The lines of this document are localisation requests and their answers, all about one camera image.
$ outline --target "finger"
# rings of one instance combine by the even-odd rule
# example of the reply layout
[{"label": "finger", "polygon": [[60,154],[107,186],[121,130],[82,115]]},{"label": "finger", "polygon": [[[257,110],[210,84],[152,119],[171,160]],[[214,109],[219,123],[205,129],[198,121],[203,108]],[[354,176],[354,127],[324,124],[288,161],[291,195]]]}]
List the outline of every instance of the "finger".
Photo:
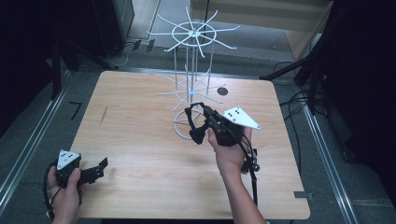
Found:
[{"label": "finger", "polygon": [[85,184],[79,186],[78,189],[81,194],[85,194],[85,192],[87,191],[87,188],[85,188]]},{"label": "finger", "polygon": [[77,182],[81,176],[81,170],[79,168],[75,168],[72,174],[69,176],[67,180],[67,189],[66,190],[76,190],[77,189]]},{"label": "finger", "polygon": [[212,128],[207,129],[207,141],[212,147],[218,146],[218,140],[216,139],[215,131]]},{"label": "finger", "polygon": [[55,186],[58,181],[56,180],[56,167],[51,166],[49,169],[49,175],[47,176],[47,183],[49,184],[49,187],[52,188]]},{"label": "finger", "polygon": [[251,133],[252,133],[251,128],[244,128],[244,135],[249,142],[251,142]]}]

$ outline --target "black strap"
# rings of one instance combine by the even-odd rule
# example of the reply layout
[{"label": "black strap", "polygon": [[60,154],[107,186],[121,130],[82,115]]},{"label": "black strap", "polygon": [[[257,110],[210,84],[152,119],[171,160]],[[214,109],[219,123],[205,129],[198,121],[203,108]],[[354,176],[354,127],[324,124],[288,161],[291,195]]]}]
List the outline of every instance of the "black strap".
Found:
[{"label": "black strap", "polygon": [[253,169],[253,159],[251,157],[249,157],[247,151],[245,150],[244,146],[242,145],[242,143],[238,143],[238,145],[242,148],[242,151],[245,154],[245,158],[247,159],[247,168],[248,168],[248,172],[250,173],[250,179],[251,179],[251,187],[253,190],[253,201],[256,205],[258,205],[258,197],[257,197],[257,177],[256,174],[254,173],[254,169]]},{"label": "black strap", "polygon": [[53,212],[53,207],[52,207],[52,205],[50,203],[49,195],[47,193],[48,175],[49,175],[49,172],[50,172],[50,168],[52,166],[56,165],[57,163],[58,163],[58,160],[50,163],[49,166],[47,167],[46,172],[44,173],[43,189],[42,189],[43,194],[44,194],[44,205],[46,205],[46,207],[47,207],[47,212],[48,212],[49,218],[51,220],[53,220],[55,218],[55,214]]},{"label": "black strap", "polygon": [[191,110],[196,105],[200,105],[201,107],[204,107],[203,103],[191,104],[190,107],[184,109],[184,112],[186,113],[187,119],[188,119],[189,124],[191,126],[190,136],[191,136],[192,140],[196,144],[201,145],[203,143],[203,141],[204,141],[205,132],[206,132],[206,129],[208,128],[208,124],[207,124],[207,121],[205,121],[205,124],[202,127],[195,128],[194,122],[192,121],[192,117],[191,117],[191,114],[192,114]]}]

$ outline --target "small black circle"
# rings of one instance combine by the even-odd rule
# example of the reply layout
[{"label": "small black circle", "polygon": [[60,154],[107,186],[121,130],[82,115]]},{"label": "small black circle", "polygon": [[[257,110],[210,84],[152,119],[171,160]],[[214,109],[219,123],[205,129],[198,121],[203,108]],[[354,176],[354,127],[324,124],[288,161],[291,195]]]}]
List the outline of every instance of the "small black circle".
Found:
[{"label": "small black circle", "polygon": [[220,87],[220,88],[218,88],[218,94],[219,95],[227,95],[228,94],[228,90],[225,89],[224,87]]}]

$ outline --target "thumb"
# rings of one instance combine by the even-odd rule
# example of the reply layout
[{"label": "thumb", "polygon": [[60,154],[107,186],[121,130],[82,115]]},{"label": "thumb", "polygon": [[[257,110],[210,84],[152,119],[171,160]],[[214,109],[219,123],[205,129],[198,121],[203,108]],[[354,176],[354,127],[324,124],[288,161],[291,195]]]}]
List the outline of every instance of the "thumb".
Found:
[{"label": "thumb", "polygon": [[218,145],[218,141],[216,139],[215,131],[212,128],[207,129],[207,141],[212,147],[216,147]]},{"label": "thumb", "polygon": [[67,188],[69,189],[70,187],[72,189],[75,189],[80,176],[81,176],[81,170],[79,168],[75,168],[72,174],[69,176],[69,179],[67,181]]}]

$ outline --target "wooden table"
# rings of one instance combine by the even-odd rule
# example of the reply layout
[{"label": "wooden table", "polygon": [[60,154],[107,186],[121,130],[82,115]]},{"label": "wooden table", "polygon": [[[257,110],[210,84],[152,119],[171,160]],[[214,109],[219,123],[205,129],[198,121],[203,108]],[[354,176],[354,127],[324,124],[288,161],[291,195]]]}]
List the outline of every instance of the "wooden table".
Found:
[{"label": "wooden table", "polygon": [[[240,105],[261,126],[253,131],[258,149],[259,209],[268,219],[305,219],[310,215],[290,141],[271,82],[211,78],[228,94],[211,89],[213,109]],[[82,169],[108,157],[105,176],[87,186],[81,217],[232,218],[213,148],[176,134],[173,120],[189,105],[178,103],[175,85],[161,75],[104,72],[96,85],[71,151],[81,153]],[[251,194],[249,175],[243,181]]]}]

